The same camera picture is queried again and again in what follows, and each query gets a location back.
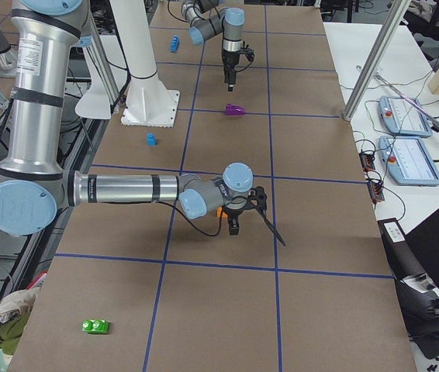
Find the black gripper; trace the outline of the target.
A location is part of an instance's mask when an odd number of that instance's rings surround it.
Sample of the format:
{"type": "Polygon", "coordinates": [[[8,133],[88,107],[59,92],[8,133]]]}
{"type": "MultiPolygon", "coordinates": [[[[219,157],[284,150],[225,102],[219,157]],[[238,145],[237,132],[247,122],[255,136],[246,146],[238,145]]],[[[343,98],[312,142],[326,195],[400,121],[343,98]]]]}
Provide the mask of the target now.
{"type": "Polygon", "coordinates": [[[224,83],[227,85],[227,91],[232,92],[237,80],[238,70],[236,66],[240,62],[240,56],[244,55],[249,64],[254,62],[254,50],[244,41],[223,41],[222,45],[222,62],[224,83]]]}
{"type": "Polygon", "coordinates": [[[265,222],[267,221],[267,195],[262,186],[251,188],[247,195],[234,196],[232,201],[223,207],[231,236],[239,234],[239,217],[248,210],[255,210],[265,222]]]}

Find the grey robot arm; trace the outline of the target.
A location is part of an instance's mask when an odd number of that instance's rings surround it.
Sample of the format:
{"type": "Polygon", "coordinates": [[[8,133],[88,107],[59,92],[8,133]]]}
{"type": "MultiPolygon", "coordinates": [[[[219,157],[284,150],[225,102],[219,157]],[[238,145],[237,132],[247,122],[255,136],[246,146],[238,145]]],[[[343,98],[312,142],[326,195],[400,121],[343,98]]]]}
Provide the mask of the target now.
{"type": "Polygon", "coordinates": [[[171,127],[179,92],[160,80],[144,4],[111,4],[127,81],[119,88],[87,1],[16,1],[12,21],[19,30],[16,84],[5,116],[11,133],[7,157],[0,161],[0,230],[13,236],[37,233],[52,223],[62,205],[82,203],[165,204],[192,221],[212,211],[227,217],[230,234],[239,215],[253,209],[265,215],[265,194],[253,186],[251,169],[226,167],[204,181],[193,174],[101,175],[64,172],[57,148],[71,48],[85,41],[111,104],[126,97],[125,125],[171,127]]]}
{"type": "Polygon", "coordinates": [[[204,44],[215,36],[222,37],[221,57],[224,83],[232,92],[237,75],[245,70],[237,69],[240,57],[245,56],[248,67],[254,62],[255,52],[243,38],[245,12],[241,8],[218,6],[222,1],[183,1],[181,16],[189,24],[189,37],[195,45],[204,44]]]}

